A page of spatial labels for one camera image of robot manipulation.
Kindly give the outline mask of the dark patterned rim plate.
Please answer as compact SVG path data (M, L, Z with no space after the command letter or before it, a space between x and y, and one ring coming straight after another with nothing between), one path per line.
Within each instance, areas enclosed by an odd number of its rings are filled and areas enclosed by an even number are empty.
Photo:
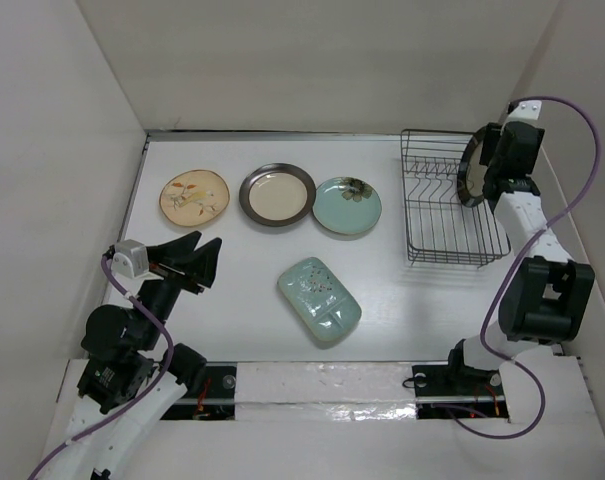
M473 208L484 201L483 185L486 167L480 164L487 127L476 131L468 141L458 165L456 193L464 207Z

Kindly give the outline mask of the tan floral round plate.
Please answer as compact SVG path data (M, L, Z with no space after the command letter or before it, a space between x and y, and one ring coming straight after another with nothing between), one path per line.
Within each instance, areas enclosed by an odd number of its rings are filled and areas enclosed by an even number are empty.
M227 183L211 170L190 170L171 179L159 197L164 216L181 227L196 227L215 219L228 206Z

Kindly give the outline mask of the grey rimmed cream plate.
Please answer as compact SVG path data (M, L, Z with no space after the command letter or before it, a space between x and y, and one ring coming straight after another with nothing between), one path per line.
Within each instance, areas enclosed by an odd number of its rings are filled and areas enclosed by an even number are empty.
M268 227L286 227L303 219L316 199L316 184L302 168L288 163L263 165L249 173L239 189L245 215Z

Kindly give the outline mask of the green rectangular divided plate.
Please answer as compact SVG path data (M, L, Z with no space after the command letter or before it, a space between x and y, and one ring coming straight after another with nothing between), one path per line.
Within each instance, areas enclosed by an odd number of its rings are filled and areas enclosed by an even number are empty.
M358 325L362 308L319 258L305 258L285 272L277 286L313 337L336 344Z

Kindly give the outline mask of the light blue floral plate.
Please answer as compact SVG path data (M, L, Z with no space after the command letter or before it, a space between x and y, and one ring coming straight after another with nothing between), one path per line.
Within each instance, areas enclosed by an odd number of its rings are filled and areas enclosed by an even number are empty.
M325 229L341 235L360 235L371 230L382 214L377 191L355 177L334 177L316 189L313 215Z

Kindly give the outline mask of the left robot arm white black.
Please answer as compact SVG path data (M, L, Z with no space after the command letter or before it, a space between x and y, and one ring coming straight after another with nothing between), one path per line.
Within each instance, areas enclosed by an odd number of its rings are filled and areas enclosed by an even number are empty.
M175 342L166 322L183 292L210 288L222 241L198 231L157 246L112 245L101 267L128 306L103 304L88 317L68 438L49 479L118 479L133 451L180 398L207 394L207 361Z

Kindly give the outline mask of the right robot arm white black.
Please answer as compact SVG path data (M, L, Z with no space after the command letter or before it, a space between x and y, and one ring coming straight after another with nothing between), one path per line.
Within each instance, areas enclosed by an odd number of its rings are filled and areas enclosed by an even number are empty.
M595 272L574 261L548 225L531 177L543 137L543 129L523 121L489 123L473 135L460 161L461 203L487 203L516 258L488 325L449 354L444 381L456 393L489 381L524 351L573 340L580 329Z

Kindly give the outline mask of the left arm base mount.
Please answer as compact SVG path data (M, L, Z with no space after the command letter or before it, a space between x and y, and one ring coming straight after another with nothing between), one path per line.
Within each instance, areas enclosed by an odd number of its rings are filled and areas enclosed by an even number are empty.
M235 418L236 363L207 365L205 380L161 417L165 421L226 421Z

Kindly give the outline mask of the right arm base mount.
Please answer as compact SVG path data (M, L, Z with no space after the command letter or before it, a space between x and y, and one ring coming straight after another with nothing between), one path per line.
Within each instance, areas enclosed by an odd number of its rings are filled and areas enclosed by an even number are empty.
M419 420L508 419L506 396L497 372L454 377L445 364L417 364L403 386L415 395Z

